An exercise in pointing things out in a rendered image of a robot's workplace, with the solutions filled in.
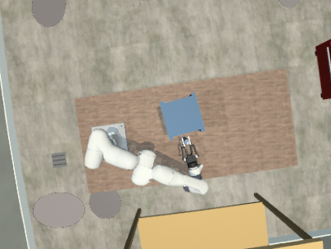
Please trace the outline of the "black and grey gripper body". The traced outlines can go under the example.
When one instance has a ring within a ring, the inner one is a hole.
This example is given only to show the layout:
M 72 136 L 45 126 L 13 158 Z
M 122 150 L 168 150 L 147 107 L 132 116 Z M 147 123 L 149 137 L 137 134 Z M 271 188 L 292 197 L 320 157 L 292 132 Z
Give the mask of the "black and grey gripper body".
M 195 156 L 193 156 L 193 159 L 192 159 L 192 155 L 189 155 L 189 158 L 190 158 L 190 160 L 188 159 L 188 157 L 186 158 L 188 168 L 197 167 L 197 158 Z

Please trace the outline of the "grey-blue bottle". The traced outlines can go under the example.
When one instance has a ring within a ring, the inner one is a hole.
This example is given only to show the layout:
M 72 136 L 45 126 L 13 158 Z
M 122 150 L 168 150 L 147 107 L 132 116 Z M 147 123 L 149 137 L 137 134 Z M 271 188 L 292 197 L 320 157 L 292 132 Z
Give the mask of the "grey-blue bottle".
M 184 143 L 186 144 L 186 145 L 188 145 L 190 142 L 189 142 L 189 140 L 186 138 L 186 137 L 183 137 L 183 140 L 184 140 Z

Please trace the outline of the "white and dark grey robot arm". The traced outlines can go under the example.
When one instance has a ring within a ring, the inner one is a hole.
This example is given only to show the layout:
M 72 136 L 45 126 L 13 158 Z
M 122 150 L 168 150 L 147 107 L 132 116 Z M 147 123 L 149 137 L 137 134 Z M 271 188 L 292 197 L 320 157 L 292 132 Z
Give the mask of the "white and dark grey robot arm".
M 188 168 L 188 173 L 190 171 L 188 176 L 167 165 L 154 165 L 156 153 L 150 149 L 143 149 L 137 155 L 125 150 L 122 145 L 122 138 L 115 132 L 107 133 L 104 129 L 93 130 L 88 140 L 84 165 L 89 169 L 96 169 L 105 159 L 107 163 L 122 169 L 134 170 L 131 179 L 138 186 L 148 184 L 152 178 L 169 186 L 186 186 L 183 187 L 185 192 L 204 195 L 208 191 L 208 183 L 201 177 L 202 164 Z

